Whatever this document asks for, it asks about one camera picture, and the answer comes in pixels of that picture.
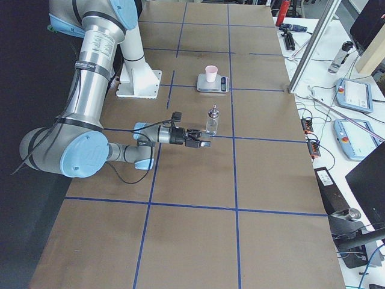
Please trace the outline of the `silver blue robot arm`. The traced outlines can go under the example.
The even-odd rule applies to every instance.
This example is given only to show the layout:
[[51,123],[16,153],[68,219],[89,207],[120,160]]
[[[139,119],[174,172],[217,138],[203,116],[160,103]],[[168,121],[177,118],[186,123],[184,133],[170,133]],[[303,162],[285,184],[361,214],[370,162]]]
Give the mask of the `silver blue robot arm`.
[[157,143],[210,146],[204,132],[177,125],[180,112],[153,124],[137,123],[132,130],[136,145],[111,143],[103,133],[100,116],[117,50],[123,57],[122,95],[153,99],[158,94],[161,72],[145,60],[134,1],[51,1],[49,17],[52,31],[79,37],[82,46],[64,110],[50,128],[34,129],[20,143],[23,165],[87,178],[114,161],[150,170]]

